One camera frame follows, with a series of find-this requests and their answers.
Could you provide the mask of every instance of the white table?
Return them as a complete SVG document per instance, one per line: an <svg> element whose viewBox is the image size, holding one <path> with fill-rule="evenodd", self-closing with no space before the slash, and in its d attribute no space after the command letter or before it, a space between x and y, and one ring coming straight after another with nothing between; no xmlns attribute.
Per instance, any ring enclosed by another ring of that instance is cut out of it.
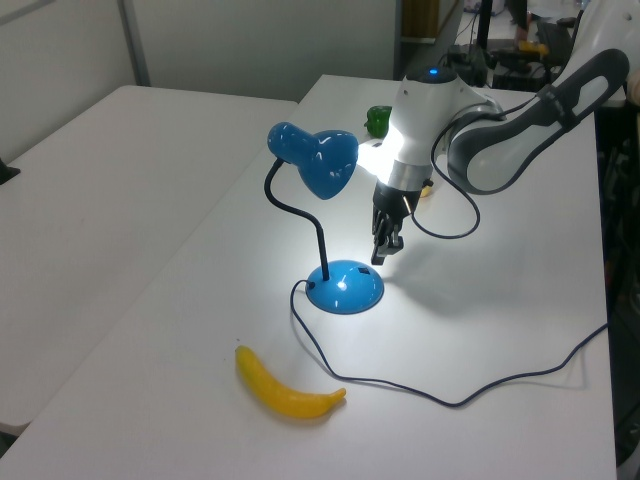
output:
<svg viewBox="0 0 640 480"><path fill-rule="evenodd" d="M295 103L124 87L0 186L0 431L19 434Z"/></svg>
<svg viewBox="0 0 640 480"><path fill-rule="evenodd" d="M397 83L322 77L291 121L356 132ZM527 98L492 92L505 108ZM316 422L267 411L235 373L253 348L285 383L331 391L301 346L288 295L318 262L313 228L263 196L265 149L103 342L0 460L3 480L202 478L615 478L607 335L548 377L497 388L459 410L346 385ZM323 222L330 259L368 262L375 179L358 169L321 202L295 169L283 201ZM559 363L606 321L593 123L536 159L512 188L478 198L471 237L442 241L409 223L380 268L381 302L349 317L296 303L334 367L459 400L504 375ZM470 208L438 182L419 218L458 232Z"/></svg>

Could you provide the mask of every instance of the white wall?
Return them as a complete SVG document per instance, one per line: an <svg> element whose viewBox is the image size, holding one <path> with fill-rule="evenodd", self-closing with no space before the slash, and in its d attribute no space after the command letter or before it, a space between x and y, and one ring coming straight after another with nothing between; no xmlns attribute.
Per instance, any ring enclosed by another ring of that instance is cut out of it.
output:
<svg viewBox="0 0 640 480"><path fill-rule="evenodd" d="M10 162L130 84L117 0L55 0L0 24L0 157Z"/></svg>
<svg viewBox="0 0 640 480"><path fill-rule="evenodd" d="M391 79L399 3L125 2L152 86L294 101L323 73Z"/></svg>

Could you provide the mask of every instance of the lamp base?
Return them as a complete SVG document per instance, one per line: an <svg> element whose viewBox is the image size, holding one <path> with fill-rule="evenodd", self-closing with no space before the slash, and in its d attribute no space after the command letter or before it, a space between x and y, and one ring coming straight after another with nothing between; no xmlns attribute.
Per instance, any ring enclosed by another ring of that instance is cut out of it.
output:
<svg viewBox="0 0 640 480"><path fill-rule="evenodd" d="M329 262L329 280L322 280L318 267L308 278L307 297L316 307L329 313L350 315L370 309L382 298L384 284L368 265L352 260Z"/></svg>

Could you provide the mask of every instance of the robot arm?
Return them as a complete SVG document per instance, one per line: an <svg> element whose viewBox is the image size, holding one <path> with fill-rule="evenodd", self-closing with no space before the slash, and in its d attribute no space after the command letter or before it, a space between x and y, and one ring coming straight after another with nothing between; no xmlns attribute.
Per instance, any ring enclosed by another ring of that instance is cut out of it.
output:
<svg viewBox="0 0 640 480"><path fill-rule="evenodd" d="M575 127L640 68L640 2L593 0L582 17L562 75L517 115L471 90L455 74L431 69L402 82L381 154L389 160L373 196L372 264L403 247L402 220L415 210L431 176L438 133L444 138L451 179L474 194L512 185L544 149Z"/></svg>

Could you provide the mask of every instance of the lamp shade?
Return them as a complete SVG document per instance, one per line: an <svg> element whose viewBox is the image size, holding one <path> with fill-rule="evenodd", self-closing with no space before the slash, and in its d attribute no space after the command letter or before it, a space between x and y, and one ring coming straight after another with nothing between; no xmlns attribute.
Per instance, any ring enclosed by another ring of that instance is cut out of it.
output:
<svg viewBox="0 0 640 480"><path fill-rule="evenodd" d="M283 122L271 129L267 145L276 157L298 167L307 188L322 200L344 188L358 160L358 140L341 130L312 135Z"/></svg>

